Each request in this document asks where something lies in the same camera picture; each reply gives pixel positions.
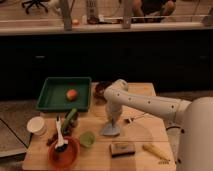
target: table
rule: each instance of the table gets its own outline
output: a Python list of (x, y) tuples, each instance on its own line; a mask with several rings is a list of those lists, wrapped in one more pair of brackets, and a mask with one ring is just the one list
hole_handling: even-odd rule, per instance
[[(151, 83), (129, 83), (129, 92), (155, 96)], [(73, 136), (78, 138), (81, 133), (90, 130), (95, 134), (96, 141), (91, 148), (81, 147), (80, 157), (74, 170), (76, 171), (175, 171), (175, 162), (172, 150), (165, 131), (163, 120), (144, 112), (123, 107), (123, 114), (118, 122), (121, 134), (117, 137), (99, 135), (107, 121), (104, 101), (91, 96), (91, 105), (88, 112), (80, 113), (78, 126)], [(125, 124), (123, 118), (143, 115), (131, 124)], [(47, 132), (42, 136), (32, 137), (27, 154), (23, 161), (23, 170), (51, 170), (48, 164), (46, 146), (47, 139), (56, 131), (55, 114), (44, 114)], [(135, 155), (111, 158), (109, 145), (111, 142), (132, 141), (135, 144)], [(142, 149), (143, 143), (151, 142), (170, 157), (169, 164), (160, 164), (160, 159)]]

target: red bowl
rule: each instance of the red bowl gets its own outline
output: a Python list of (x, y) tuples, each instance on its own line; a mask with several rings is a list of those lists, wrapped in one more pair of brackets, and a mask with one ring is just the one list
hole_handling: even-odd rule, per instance
[(48, 151), (50, 165), (55, 170), (64, 170), (74, 168), (77, 158), (80, 154), (80, 145), (77, 139), (73, 137), (64, 137), (68, 140), (68, 146), (63, 152), (56, 152), (55, 145), (58, 140), (53, 142)]

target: green tray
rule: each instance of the green tray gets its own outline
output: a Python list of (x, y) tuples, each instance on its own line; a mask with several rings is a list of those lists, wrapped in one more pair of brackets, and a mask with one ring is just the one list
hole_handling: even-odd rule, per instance
[[(69, 89), (78, 91), (75, 101), (68, 101), (66, 92)], [(41, 90), (37, 110), (44, 112), (67, 112), (72, 108), (87, 111), (90, 105), (90, 77), (48, 77)]]

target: small bowl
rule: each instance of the small bowl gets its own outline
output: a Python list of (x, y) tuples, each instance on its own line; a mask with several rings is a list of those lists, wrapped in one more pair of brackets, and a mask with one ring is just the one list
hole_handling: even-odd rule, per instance
[(55, 151), (58, 140), (51, 144), (48, 151), (49, 163), (55, 170), (74, 168), (80, 154), (80, 145), (77, 139), (70, 136), (66, 136), (64, 139), (68, 140), (68, 146), (63, 152)]
[(82, 146), (89, 148), (95, 142), (95, 135), (91, 131), (86, 131), (80, 135), (79, 142)]
[(43, 135), (46, 132), (46, 124), (42, 117), (36, 116), (27, 123), (27, 130), (35, 135)]

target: white bowl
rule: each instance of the white bowl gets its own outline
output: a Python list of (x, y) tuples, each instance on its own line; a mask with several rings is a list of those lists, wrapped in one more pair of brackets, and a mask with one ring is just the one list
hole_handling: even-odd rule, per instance
[(46, 132), (46, 124), (42, 117), (37, 116), (27, 123), (27, 130), (35, 135), (42, 135)]

